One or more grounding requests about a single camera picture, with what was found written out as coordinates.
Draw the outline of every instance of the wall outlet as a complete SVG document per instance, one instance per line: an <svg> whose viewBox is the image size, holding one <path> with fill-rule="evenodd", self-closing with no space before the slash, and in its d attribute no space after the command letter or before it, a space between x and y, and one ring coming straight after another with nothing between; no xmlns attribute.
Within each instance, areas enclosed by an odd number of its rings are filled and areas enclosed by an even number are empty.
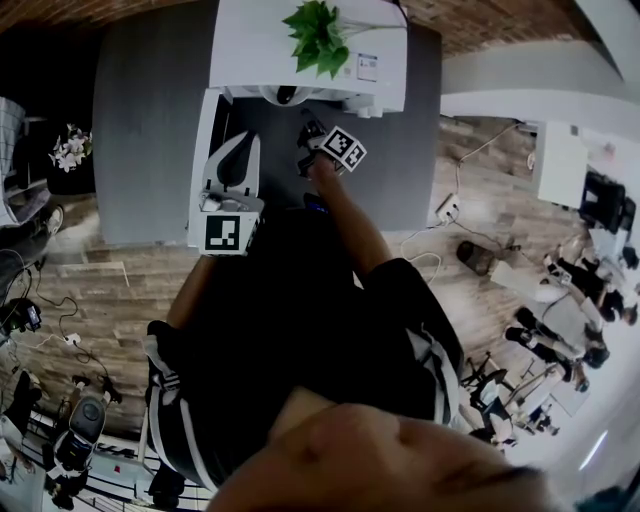
<svg viewBox="0 0 640 512"><path fill-rule="evenodd" d="M64 337L64 341L67 342L67 345L77 345L80 343L80 335L78 333L69 334Z"/></svg>
<svg viewBox="0 0 640 512"><path fill-rule="evenodd" d="M456 194L449 194L436 210L436 215L443 224L450 224L458 216L459 209L460 198Z"/></svg>

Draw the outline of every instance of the gray table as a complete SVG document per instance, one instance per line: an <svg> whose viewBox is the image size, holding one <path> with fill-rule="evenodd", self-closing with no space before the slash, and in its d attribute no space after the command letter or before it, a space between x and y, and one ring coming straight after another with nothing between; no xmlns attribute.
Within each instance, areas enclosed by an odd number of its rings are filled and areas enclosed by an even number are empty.
<svg viewBox="0 0 640 512"><path fill-rule="evenodd" d="M184 242L217 2L114 23L93 101L96 192L109 244Z"/></svg>
<svg viewBox="0 0 640 512"><path fill-rule="evenodd" d="M111 244L184 242L198 119L213 41L215 2L160 9L115 24L104 42L94 98L94 166L102 231ZM340 125L369 154L345 176L352 196L384 230L426 225L440 114L441 41L412 27L405 111L358 119L319 102L279 108L236 100L230 132L262 138L261 195L299 204L309 184L295 172L299 111Z"/></svg>

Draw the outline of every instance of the black shirt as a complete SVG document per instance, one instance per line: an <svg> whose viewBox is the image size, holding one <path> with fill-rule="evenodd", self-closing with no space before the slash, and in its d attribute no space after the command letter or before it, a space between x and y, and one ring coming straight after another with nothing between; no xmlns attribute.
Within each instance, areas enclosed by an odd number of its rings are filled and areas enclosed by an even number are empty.
<svg viewBox="0 0 640 512"><path fill-rule="evenodd" d="M162 359L180 375L217 483L265 446L297 386L336 403L432 419L434 378L416 361L407 329L424 325L453 367L463 364L453 328L411 264L389 261L360 289L328 217L314 212L302 230L293 219L297 230L288 217L249 257L219 262L188 332L150 325ZM285 236L292 232L293 243Z"/></svg>

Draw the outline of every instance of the black device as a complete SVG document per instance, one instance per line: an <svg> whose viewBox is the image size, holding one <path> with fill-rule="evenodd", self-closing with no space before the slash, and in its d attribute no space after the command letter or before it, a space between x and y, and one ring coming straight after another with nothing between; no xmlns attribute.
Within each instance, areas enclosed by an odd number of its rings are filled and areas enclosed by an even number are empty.
<svg viewBox="0 0 640 512"><path fill-rule="evenodd" d="M298 88L295 85L283 85L278 89L276 99L280 105L288 105L296 95Z"/></svg>
<svg viewBox="0 0 640 512"><path fill-rule="evenodd" d="M307 210L314 210L322 213L329 213L329 207L320 196L307 192L304 195L304 206Z"/></svg>
<svg viewBox="0 0 640 512"><path fill-rule="evenodd" d="M0 308L0 334L9 337L12 331L35 332L42 319L40 308L29 299L13 299Z"/></svg>
<svg viewBox="0 0 640 512"><path fill-rule="evenodd" d="M319 151L320 144L322 144L328 133L320 119L311 110L305 108L302 110L301 115L304 125L298 136L298 148L308 151L309 154L298 161L298 172L300 176L306 178L309 168L316 158L316 153Z"/></svg>

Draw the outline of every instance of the power strip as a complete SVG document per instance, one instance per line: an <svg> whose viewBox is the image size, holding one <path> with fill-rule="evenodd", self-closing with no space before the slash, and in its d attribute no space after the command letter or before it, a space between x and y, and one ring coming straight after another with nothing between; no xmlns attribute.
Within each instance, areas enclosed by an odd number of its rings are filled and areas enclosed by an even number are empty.
<svg viewBox="0 0 640 512"><path fill-rule="evenodd" d="M460 198L456 194L449 194L440 207L436 210L436 215L440 222L448 225L454 218L454 213L460 210Z"/></svg>

